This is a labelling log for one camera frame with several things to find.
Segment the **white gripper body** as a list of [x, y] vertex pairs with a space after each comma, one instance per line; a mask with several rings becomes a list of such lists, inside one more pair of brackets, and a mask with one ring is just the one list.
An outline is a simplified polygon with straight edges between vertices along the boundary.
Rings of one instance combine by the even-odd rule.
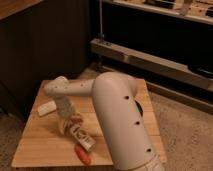
[[59, 116], [59, 131], [64, 135], [68, 126], [80, 123], [80, 113], [76, 110], [68, 97], [56, 98], [54, 102]]

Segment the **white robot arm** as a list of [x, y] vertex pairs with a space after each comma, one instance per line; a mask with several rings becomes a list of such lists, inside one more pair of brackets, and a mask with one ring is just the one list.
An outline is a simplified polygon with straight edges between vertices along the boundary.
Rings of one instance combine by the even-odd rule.
[[105, 72], [95, 79], [70, 82], [60, 76], [44, 91], [68, 117], [68, 96], [90, 96], [114, 167], [119, 171], [165, 171], [144, 126], [135, 96], [136, 79], [130, 75]]

